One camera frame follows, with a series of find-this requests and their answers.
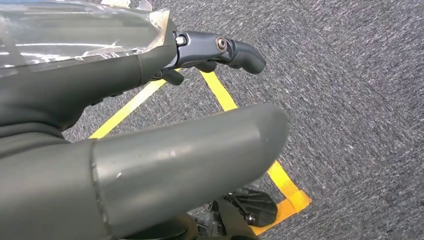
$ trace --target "bolt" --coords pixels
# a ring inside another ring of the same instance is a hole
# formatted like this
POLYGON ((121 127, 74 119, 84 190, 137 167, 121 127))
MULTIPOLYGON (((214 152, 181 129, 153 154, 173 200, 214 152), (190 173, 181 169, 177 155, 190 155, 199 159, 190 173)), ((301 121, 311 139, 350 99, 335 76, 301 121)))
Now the bolt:
POLYGON ((177 36, 175 38, 175 42, 178 46, 185 45, 187 43, 187 39, 184 36, 177 36))
POLYGON ((220 52, 225 52, 227 50, 227 41, 222 36, 216 38, 216 47, 220 52))

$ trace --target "clear plastic bag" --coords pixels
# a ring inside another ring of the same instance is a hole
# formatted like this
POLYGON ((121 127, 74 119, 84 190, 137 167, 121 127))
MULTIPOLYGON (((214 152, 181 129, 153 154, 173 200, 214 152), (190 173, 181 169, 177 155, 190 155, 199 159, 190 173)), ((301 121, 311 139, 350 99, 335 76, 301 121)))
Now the clear plastic bag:
POLYGON ((167 9, 89 2, 0 1, 0 77, 143 54, 165 41, 167 9))

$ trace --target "yellow floor marking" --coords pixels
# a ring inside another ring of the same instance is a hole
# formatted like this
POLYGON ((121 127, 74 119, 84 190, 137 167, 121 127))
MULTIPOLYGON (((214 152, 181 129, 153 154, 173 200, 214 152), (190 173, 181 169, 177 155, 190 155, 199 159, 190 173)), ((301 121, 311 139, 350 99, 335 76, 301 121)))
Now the yellow floor marking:
POLYGON ((106 136, 114 127, 122 122, 130 113, 138 108, 146 101, 154 92, 161 88, 166 83, 165 80, 151 81, 147 84, 137 95, 135 95, 127 104, 125 104, 119 111, 117 111, 109 120, 107 120, 97 131, 95 131, 89 138, 101 139, 106 136))
MULTIPOLYGON (((224 111, 237 108, 233 98, 214 72, 201 72, 201 74, 224 111)), ((277 225, 291 215, 300 212, 311 203, 311 199, 306 193, 298 189, 278 161, 275 161, 269 168, 268 175, 286 199, 278 204, 278 216, 273 224, 261 228, 252 227, 257 235, 277 225)))

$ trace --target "gray robot arm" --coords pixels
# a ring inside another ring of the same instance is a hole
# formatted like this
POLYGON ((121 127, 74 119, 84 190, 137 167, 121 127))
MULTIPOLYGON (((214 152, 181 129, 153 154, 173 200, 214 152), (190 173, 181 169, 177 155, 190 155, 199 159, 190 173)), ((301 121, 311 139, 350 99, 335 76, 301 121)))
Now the gray robot arm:
MULTIPOLYGON (((45 18, 70 7, 103 9, 27 0, 2 3, 1 17, 45 18)), ((55 26, 54 19, 45 24, 55 26)), ((105 139, 69 143, 62 138, 61 131, 85 107, 103 98, 158 78, 178 85, 182 76, 176 68, 213 71, 221 63, 255 74, 265 67, 245 43, 211 33, 179 33, 170 19, 164 33, 162 45, 141 54, 79 64, 46 62, 43 68, 16 64, 10 74, 2 70, 2 238, 123 238, 242 187, 271 166, 287 139, 288 120, 281 108, 269 104, 105 139)), ((21 43, 10 31, 2 34, 5 51, 15 63, 26 63, 17 47, 21 43)))

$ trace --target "robotic hand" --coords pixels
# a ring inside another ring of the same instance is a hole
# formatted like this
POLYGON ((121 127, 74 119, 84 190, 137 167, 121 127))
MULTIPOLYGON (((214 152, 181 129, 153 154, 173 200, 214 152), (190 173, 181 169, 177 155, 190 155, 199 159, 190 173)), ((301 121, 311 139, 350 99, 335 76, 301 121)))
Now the robotic hand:
POLYGON ((0 2, 2 239, 125 238, 258 179, 278 157, 288 121, 269 104, 105 139, 63 138, 106 97, 161 78, 181 84, 177 68, 264 69, 248 44, 178 31, 166 13, 0 2))

